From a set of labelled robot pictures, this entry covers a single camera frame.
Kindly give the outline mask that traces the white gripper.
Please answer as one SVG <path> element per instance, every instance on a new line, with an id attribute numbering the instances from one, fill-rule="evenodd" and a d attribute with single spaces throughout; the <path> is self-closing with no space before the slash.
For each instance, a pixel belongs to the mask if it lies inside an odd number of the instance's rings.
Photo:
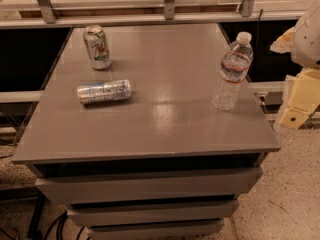
<path id="1" fill-rule="evenodd" d="M 272 52 L 291 51 L 291 59 L 302 67 L 320 68 L 320 1 L 315 1 L 291 27 L 270 46 Z M 320 106 L 320 71 L 305 69 L 294 79 L 279 124 L 300 128 Z"/>

